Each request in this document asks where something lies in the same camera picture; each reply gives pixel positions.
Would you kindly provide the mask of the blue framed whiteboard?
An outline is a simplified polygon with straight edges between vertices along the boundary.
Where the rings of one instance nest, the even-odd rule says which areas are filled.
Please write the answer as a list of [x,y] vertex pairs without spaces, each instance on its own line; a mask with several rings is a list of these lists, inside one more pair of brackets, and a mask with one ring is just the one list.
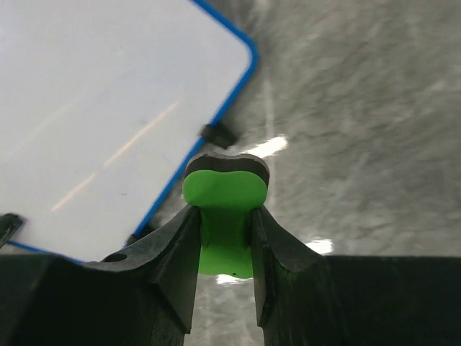
[[12,245],[99,261],[163,202],[256,68],[206,1],[1,3],[1,212]]

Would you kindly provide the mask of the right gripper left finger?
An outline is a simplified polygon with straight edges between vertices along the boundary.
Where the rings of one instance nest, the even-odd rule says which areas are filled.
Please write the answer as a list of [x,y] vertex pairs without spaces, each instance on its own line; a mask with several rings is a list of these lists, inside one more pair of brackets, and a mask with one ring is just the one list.
[[52,254],[1,257],[3,345],[182,345],[191,331],[200,212],[101,262]]

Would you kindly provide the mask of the green whiteboard eraser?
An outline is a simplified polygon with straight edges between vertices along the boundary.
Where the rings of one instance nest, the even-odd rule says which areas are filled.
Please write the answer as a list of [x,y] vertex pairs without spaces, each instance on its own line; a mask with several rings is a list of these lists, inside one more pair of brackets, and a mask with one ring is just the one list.
[[253,277],[251,212],[264,205],[270,172],[263,159],[204,153],[188,163],[182,194],[200,212],[199,273]]

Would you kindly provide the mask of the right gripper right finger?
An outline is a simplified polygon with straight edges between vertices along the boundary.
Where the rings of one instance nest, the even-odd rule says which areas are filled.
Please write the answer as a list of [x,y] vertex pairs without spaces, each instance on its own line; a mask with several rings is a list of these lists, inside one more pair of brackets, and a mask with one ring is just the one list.
[[266,345],[460,343],[457,257],[323,256],[263,207],[251,256]]

